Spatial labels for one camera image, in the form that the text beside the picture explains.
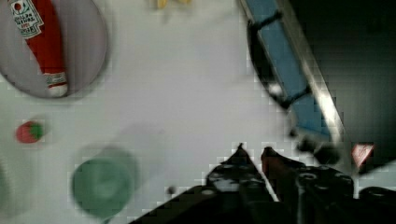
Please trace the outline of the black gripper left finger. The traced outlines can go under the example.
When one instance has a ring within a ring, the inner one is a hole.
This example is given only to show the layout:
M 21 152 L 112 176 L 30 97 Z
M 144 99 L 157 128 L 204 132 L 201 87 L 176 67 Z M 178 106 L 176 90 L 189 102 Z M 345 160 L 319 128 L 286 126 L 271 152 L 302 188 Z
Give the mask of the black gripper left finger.
M 230 224 L 264 224 L 262 208 L 274 200 L 243 143 L 206 176 L 205 184 L 219 193 L 219 212 Z

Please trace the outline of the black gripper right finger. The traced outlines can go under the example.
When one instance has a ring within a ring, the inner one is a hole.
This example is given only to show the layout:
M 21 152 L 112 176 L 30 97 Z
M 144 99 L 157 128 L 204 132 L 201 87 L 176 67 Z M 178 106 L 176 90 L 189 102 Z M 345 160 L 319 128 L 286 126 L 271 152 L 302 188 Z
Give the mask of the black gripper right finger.
M 296 224 L 335 224 L 332 203 L 353 198 L 350 176 L 329 166 L 308 166 L 266 147 L 262 171 L 276 197 L 285 204 Z

